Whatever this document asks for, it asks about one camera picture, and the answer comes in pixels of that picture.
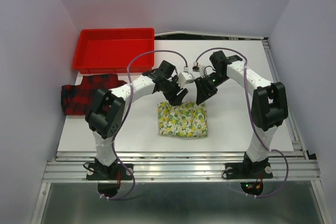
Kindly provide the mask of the lemon print skirt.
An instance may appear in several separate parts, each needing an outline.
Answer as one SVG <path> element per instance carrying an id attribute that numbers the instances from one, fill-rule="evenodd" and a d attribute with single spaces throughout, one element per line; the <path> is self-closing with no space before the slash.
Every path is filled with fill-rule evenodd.
<path id="1" fill-rule="evenodd" d="M 180 138 L 208 137 L 207 107 L 205 103 L 183 102 L 172 106 L 161 102 L 158 107 L 159 134 Z"/>

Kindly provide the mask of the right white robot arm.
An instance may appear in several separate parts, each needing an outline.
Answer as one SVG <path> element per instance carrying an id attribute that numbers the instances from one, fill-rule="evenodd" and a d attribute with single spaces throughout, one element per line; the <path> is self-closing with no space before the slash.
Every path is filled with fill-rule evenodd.
<path id="1" fill-rule="evenodd" d="M 195 79 L 196 103 L 201 104 L 213 97 L 218 87 L 232 79 L 244 88 L 249 120 L 253 135 L 242 162 L 226 163 L 224 179 L 249 179 L 263 175 L 272 178 L 268 154 L 274 134 L 288 117 L 286 88 L 281 82 L 271 82 L 247 66 L 247 57 L 235 51 L 233 56 L 226 56 L 226 48 L 215 47 L 209 60 L 213 72 L 207 74 L 205 67 L 197 60 L 193 71 L 200 77 Z"/>

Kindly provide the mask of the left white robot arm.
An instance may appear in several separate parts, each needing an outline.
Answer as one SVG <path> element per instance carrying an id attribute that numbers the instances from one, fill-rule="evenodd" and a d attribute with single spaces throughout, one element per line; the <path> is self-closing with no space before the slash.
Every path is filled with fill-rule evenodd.
<path id="1" fill-rule="evenodd" d="M 189 73 L 188 67 L 174 76 L 175 70 L 174 65 L 164 60 L 158 68 L 142 73 L 127 84 L 96 91 L 85 117 L 96 144 L 94 163 L 88 166 L 90 172 L 106 179 L 116 175 L 117 158 L 113 153 L 112 143 L 130 111 L 132 102 L 146 95 L 162 92 L 170 105 L 182 104 L 188 93 L 184 86 L 194 82 L 194 76 Z"/>

